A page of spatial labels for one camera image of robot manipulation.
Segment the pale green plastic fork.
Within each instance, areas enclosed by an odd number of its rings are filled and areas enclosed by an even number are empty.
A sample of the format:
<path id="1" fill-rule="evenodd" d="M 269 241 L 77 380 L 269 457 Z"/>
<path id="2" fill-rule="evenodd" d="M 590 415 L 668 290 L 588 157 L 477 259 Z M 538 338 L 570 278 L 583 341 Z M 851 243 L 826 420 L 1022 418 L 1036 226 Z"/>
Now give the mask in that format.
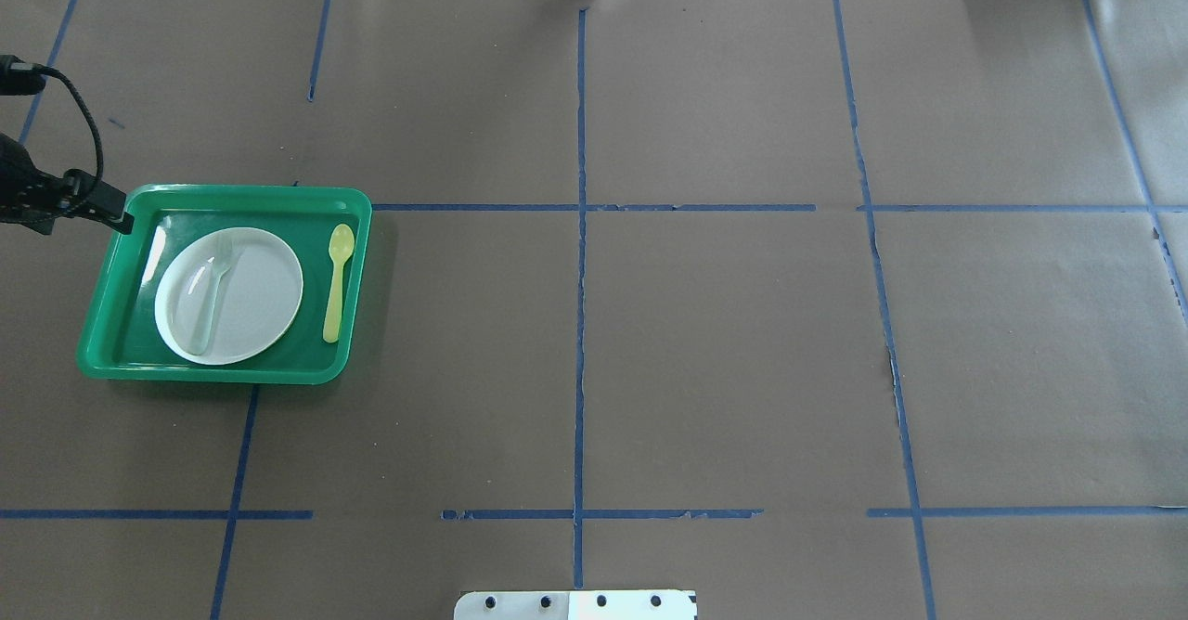
<path id="1" fill-rule="evenodd" d="M 229 274 L 234 264 L 234 242 L 229 235 L 220 230 L 213 245 L 213 257 L 209 261 L 209 287 L 204 295 L 204 300 L 200 308 L 200 315 L 195 321 L 189 352 L 195 356 L 203 356 L 211 348 L 213 327 L 215 327 L 216 310 L 225 291 L 225 278 Z"/>

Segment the yellow plastic spoon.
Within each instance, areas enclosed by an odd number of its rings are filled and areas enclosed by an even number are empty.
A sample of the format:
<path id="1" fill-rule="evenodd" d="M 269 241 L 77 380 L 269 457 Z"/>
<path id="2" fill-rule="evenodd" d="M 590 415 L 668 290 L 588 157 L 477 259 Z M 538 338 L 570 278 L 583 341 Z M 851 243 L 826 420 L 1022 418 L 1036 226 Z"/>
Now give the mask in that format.
<path id="1" fill-rule="evenodd" d="M 355 248 L 354 230 L 348 224 L 331 229 L 328 257 L 331 274 L 322 327 L 323 342 L 339 342 L 345 306 L 345 264 L 352 259 Z"/>

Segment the white round plate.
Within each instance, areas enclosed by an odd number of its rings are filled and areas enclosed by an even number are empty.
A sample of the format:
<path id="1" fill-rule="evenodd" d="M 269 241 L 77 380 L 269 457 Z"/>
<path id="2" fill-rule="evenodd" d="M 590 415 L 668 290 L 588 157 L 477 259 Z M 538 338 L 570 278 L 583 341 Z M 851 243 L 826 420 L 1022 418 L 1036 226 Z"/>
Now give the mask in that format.
<path id="1" fill-rule="evenodd" d="M 189 352 L 195 321 L 209 287 L 209 261 L 219 232 L 234 242 L 234 264 L 222 281 L 211 348 Z M 293 248 L 270 230 L 227 227 L 195 239 L 162 272 L 154 295 L 154 324 L 177 356 L 203 366 L 229 366 L 259 356 L 296 320 L 303 298 L 303 268 Z"/>

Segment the green plastic tray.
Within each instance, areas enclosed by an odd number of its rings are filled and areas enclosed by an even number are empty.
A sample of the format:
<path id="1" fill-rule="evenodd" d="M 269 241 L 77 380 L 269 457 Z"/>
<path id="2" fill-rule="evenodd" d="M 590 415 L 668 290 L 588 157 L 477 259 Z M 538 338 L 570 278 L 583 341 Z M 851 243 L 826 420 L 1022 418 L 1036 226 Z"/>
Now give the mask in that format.
<path id="1" fill-rule="evenodd" d="M 86 375 L 318 386 L 343 371 L 372 224 L 372 201 L 364 192 L 349 186 L 147 185 L 131 194 L 127 209 L 135 219 L 133 230 L 110 240 L 78 342 L 78 366 Z M 339 342 L 323 342 L 331 274 L 328 243 L 337 224 L 350 226 L 355 248 L 345 264 Z M 235 226 L 270 230 L 293 248 L 303 268 L 301 311 L 259 356 L 229 366 L 196 365 L 162 341 L 154 324 L 158 281 L 192 240 Z"/>

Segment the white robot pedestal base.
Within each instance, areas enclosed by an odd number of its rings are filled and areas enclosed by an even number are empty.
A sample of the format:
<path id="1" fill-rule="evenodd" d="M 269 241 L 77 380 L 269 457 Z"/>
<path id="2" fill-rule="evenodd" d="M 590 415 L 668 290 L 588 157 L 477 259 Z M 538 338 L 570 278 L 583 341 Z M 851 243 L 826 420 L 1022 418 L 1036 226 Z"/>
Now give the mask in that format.
<path id="1" fill-rule="evenodd" d="M 680 589 L 470 591 L 454 619 L 697 619 L 696 593 Z"/>

